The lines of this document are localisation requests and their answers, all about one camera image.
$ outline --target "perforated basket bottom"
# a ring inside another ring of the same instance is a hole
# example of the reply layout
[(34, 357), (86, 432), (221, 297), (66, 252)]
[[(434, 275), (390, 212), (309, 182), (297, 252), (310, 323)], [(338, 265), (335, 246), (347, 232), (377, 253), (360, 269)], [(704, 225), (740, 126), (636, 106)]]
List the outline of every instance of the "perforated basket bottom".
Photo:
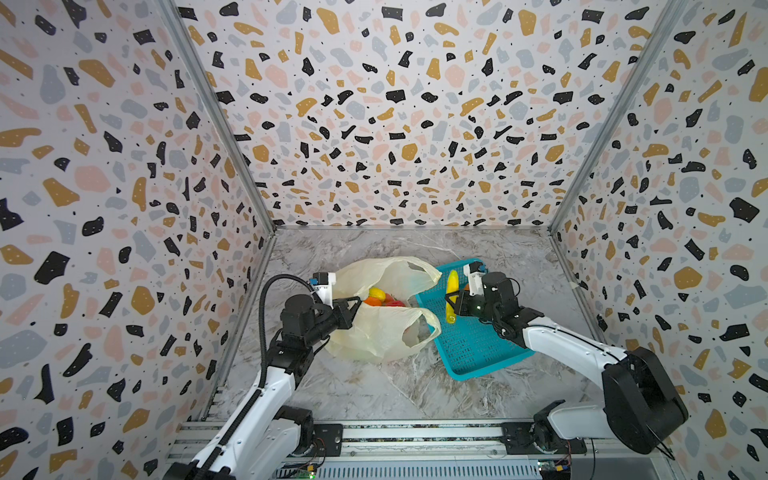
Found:
[(437, 266), (437, 270), (443, 273), (438, 284), (415, 296), (419, 306), (430, 309), (440, 319), (442, 334), (435, 339), (435, 345), (448, 374), (458, 381), (487, 375), (534, 354), (529, 349), (498, 338), (492, 326), (480, 323), (475, 317), (459, 316), (453, 324), (445, 321), (448, 276), (451, 270), (456, 270), (459, 287), (463, 289), (467, 284), (463, 267), (475, 261), (481, 260), (472, 258)]

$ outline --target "blue tray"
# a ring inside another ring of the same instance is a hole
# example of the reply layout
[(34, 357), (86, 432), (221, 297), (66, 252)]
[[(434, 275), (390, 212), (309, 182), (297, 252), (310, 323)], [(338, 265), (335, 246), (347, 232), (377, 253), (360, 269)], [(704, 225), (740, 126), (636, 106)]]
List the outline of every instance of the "blue tray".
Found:
[(456, 323), (445, 321), (445, 288), (451, 270), (458, 273), (458, 284), (464, 288), (467, 277), (464, 265), (482, 261), (476, 258), (437, 266), (443, 273), (430, 290), (415, 296), (419, 306), (430, 309), (440, 319), (442, 334), (435, 339), (437, 350), (448, 374), (459, 382), (487, 375), (527, 359), (535, 352), (498, 338), (493, 327), (480, 323), (477, 317), (457, 316)]

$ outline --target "cream plastic bag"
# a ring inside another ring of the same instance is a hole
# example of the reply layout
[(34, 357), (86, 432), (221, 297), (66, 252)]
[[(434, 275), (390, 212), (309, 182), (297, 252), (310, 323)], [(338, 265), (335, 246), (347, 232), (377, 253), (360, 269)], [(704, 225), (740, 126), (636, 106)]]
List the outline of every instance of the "cream plastic bag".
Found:
[[(429, 290), (441, 273), (416, 257), (369, 258), (336, 272), (333, 298), (368, 297), (372, 286), (407, 304), (408, 298)], [(418, 341), (419, 320), (435, 329)], [(428, 309), (363, 304), (349, 330), (331, 333), (326, 347), (331, 355), (367, 362), (391, 362), (417, 353), (441, 333), (440, 322)]]

